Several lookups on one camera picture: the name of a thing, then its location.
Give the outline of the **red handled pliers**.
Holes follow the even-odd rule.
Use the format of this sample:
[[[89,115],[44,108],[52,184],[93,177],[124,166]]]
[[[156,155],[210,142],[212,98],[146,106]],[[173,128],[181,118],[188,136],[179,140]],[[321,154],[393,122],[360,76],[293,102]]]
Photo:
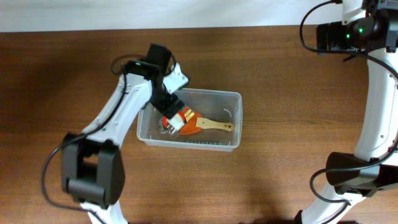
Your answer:
[[[169,128],[174,128],[176,130],[181,129],[184,125],[184,119],[176,114],[172,119],[167,119],[165,116],[162,119],[161,124],[163,125],[163,127],[169,129]]]

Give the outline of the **clear case coloured bits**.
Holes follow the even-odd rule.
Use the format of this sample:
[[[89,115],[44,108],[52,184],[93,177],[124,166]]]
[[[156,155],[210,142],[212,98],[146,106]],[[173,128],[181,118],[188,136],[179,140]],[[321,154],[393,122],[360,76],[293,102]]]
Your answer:
[[[160,120],[160,133],[176,136],[178,135],[179,131],[186,126],[191,119],[193,119],[194,116],[195,112],[187,106],[178,111],[170,119],[164,116]]]

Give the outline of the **orange scraper wooden handle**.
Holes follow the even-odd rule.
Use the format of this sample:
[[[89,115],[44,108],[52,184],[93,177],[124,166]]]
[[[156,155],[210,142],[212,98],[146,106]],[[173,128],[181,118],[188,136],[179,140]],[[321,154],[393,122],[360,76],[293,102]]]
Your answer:
[[[204,118],[199,113],[195,113],[193,119],[191,119],[186,126],[184,126],[179,134],[191,135],[199,133],[202,129],[219,129],[227,132],[234,131],[235,126],[233,123],[221,123],[216,122],[207,118]]]

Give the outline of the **orange socket bit rail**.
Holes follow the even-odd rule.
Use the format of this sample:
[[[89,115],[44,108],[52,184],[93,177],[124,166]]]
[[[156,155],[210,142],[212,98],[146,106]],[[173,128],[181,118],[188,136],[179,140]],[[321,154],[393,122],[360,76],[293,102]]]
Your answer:
[[[185,141],[184,143],[199,144],[199,145],[217,145],[217,146],[224,145],[222,142],[216,142],[216,141]]]

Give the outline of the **clear plastic container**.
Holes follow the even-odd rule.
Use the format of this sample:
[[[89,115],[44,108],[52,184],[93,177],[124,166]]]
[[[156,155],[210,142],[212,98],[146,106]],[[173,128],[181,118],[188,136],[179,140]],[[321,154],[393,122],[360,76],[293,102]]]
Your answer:
[[[171,133],[164,129],[163,116],[148,105],[139,112],[139,140],[150,146],[224,152],[231,152],[240,145],[243,101],[239,93],[185,88],[175,94],[195,117]]]

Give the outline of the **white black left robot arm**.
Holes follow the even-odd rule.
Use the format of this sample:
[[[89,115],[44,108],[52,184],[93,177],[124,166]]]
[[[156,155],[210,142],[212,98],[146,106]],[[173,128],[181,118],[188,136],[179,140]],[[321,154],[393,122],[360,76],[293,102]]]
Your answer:
[[[119,198],[125,183],[124,138],[138,112],[151,104],[166,131],[188,123],[175,92],[188,85],[172,52],[151,44],[147,55],[121,65],[118,85],[99,115],[80,133],[67,134],[62,152],[62,188],[92,223],[126,223]]]

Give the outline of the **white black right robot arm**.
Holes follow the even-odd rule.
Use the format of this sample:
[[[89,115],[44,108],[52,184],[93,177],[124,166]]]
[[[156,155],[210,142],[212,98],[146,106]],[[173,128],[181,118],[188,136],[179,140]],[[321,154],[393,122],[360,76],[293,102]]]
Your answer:
[[[363,128],[354,153],[332,152],[312,188],[315,201],[295,223],[338,223],[356,204],[397,188],[397,1],[341,1],[342,20],[317,26],[318,54],[365,58],[369,85]]]

